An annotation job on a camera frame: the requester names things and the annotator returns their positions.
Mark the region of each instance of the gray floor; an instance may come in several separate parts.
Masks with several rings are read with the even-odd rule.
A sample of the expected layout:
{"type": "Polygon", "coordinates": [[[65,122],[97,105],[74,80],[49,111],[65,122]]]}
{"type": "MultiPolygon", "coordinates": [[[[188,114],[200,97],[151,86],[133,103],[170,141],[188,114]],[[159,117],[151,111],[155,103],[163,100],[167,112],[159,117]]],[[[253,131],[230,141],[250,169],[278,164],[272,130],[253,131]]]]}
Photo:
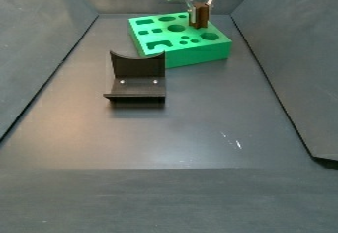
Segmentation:
{"type": "Polygon", "coordinates": [[[169,70],[163,110],[115,110],[127,18],[98,19],[2,143],[0,232],[336,233],[337,172],[308,155],[232,18],[212,19],[232,58],[169,70]]]}
{"type": "Polygon", "coordinates": [[[115,110],[109,50],[138,56],[127,18],[101,16],[0,147],[0,168],[316,169],[230,16],[229,60],[167,70],[162,110],[115,110]]]}

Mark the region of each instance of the black holder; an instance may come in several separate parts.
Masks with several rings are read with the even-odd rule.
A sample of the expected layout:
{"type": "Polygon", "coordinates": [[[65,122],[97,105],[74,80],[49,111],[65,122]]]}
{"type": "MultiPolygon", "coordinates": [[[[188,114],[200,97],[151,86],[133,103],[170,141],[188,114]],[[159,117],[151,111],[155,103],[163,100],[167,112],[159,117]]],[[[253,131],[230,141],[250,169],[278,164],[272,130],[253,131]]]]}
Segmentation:
{"type": "Polygon", "coordinates": [[[115,79],[111,93],[103,96],[117,107],[162,107],[167,96],[166,53],[150,58],[110,54],[115,79]]]}

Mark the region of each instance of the circular hole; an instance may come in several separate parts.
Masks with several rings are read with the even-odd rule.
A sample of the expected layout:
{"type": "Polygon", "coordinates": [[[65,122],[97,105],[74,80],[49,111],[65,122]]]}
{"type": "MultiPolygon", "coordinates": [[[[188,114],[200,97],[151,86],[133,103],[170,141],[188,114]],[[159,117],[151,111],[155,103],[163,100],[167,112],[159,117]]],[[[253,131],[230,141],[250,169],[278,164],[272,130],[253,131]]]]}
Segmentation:
{"type": "Polygon", "coordinates": [[[149,31],[139,31],[139,34],[141,35],[146,35],[146,34],[149,34],[150,32],[149,31]]]}
{"type": "Polygon", "coordinates": [[[220,36],[216,33],[204,33],[201,35],[201,37],[208,40],[218,40],[220,39],[220,36]]]}
{"type": "Polygon", "coordinates": [[[184,32],[185,31],[185,26],[184,25],[170,25],[169,30],[171,32],[184,32]]]}
{"type": "Polygon", "coordinates": [[[162,21],[162,22],[170,22],[170,21],[174,21],[174,20],[175,20],[174,16],[165,16],[165,17],[159,18],[159,21],[162,21]]]}
{"type": "Polygon", "coordinates": [[[154,29],[154,33],[161,33],[162,31],[162,29],[154,29]]]}

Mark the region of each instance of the green foam block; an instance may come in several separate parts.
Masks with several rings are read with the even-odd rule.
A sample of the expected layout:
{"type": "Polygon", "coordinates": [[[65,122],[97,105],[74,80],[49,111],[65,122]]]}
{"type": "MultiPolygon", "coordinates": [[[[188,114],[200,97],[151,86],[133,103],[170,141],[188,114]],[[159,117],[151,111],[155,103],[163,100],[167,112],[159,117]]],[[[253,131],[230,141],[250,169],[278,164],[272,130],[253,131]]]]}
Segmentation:
{"type": "Polygon", "coordinates": [[[225,59],[233,41],[209,22],[208,28],[189,25],[188,13],[130,19],[131,35],[143,57],[167,53],[167,68],[225,59]]]}

